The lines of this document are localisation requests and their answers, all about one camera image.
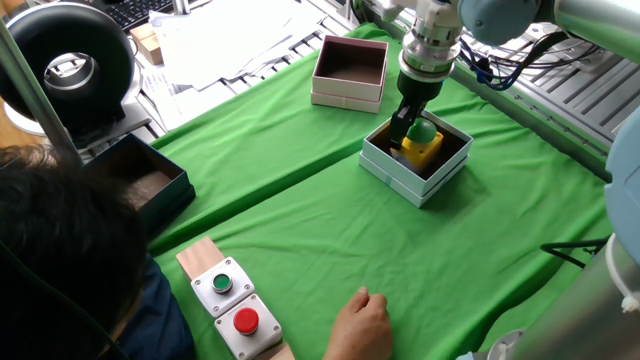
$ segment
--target white paper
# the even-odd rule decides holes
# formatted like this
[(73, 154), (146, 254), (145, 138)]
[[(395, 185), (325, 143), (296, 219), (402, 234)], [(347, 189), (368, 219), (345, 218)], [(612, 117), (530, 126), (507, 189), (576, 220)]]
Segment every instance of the white paper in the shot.
[(212, 0), (189, 15), (152, 13), (150, 23), (169, 80), (202, 90), (286, 55), (321, 20), (308, 6), (293, 0)]
[(233, 96), (221, 82), (202, 91), (171, 84), (162, 70), (146, 72), (142, 89), (156, 105), (167, 131), (193, 120)]

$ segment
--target black box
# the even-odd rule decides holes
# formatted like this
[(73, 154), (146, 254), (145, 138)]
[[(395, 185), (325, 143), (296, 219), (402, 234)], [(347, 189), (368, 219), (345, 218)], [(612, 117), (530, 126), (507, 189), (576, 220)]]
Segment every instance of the black box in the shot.
[(133, 134), (98, 155), (84, 169), (92, 175), (129, 184), (132, 203), (150, 236), (159, 234), (196, 196), (184, 169)]

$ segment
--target black hair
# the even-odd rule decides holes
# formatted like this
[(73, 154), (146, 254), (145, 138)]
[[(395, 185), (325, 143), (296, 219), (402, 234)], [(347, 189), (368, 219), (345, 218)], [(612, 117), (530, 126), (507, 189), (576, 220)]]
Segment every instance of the black hair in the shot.
[[(0, 241), (107, 332), (142, 289), (147, 242), (126, 192), (44, 147), (0, 149)], [(0, 259), (0, 358), (93, 360), (105, 346)]]

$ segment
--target human hand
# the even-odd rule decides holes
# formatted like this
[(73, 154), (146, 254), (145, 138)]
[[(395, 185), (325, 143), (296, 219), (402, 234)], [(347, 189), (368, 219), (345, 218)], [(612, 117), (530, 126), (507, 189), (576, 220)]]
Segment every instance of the human hand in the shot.
[(363, 287), (338, 313), (323, 360), (387, 360), (392, 345), (387, 299)]

